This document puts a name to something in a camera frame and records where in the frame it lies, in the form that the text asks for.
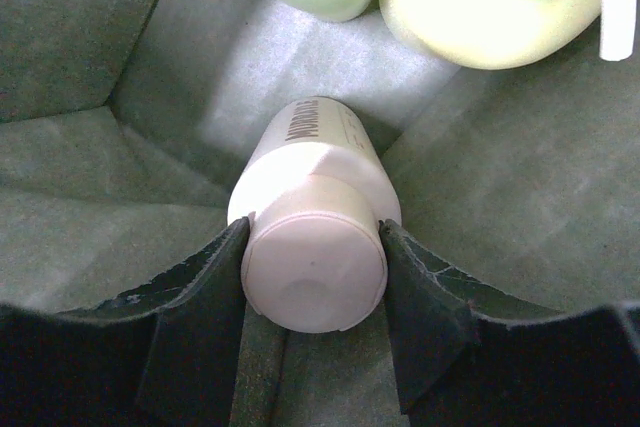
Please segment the beige round bottle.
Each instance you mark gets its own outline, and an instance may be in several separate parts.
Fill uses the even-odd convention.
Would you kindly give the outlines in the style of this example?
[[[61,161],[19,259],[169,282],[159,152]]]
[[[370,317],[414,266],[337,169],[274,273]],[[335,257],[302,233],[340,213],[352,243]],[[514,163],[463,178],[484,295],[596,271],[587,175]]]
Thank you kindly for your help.
[[[327,97],[278,112],[239,177],[227,220],[250,221],[241,265],[249,304],[303,333],[348,330],[379,304],[382,221],[398,196],[356,114]]]

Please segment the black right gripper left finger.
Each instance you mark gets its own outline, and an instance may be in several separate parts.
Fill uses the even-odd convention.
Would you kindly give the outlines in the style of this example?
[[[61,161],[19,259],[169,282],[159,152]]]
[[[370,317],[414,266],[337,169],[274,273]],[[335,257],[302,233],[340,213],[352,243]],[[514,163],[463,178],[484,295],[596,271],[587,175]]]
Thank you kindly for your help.
[[[96,307],[1,307],[5,426],[225,426],[245,316],[249,223]]]

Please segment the green bottle white pump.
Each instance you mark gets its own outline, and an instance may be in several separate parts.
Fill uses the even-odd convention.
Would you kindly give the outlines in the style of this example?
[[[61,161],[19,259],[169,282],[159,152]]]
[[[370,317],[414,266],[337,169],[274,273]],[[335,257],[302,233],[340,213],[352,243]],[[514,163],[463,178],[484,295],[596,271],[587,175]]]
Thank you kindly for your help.
[[[634,50],[637,0],[379,0],[392,34],[410,48],[463,67],[502,70],[535,63],[594,21],[599,56]]]

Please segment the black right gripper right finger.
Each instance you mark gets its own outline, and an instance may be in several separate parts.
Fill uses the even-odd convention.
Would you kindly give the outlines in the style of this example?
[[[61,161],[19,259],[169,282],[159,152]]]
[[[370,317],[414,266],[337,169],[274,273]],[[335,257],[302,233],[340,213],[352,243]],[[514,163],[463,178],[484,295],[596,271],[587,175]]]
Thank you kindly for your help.
[[[485,284],[380,224],[400,411],[414,426],[635,426],[639,305],[496,318],[457,296]]]

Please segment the green canvas bag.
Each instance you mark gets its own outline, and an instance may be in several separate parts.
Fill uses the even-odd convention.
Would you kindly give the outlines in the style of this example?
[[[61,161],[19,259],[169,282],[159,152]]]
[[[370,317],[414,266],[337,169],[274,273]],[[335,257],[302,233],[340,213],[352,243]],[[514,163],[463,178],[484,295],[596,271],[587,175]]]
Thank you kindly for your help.
[[[326,95],[362,119],[401,227],[485,284],[496,318],[639,305],[639,60],[590,26],[549,58],[456,68],[375,6],[325,23],[276,0],[1,0],[1,307],[87,309],[228,226],[272,116]],[[225,426],[414,426],[384,302],[342,333],[245,316]]]

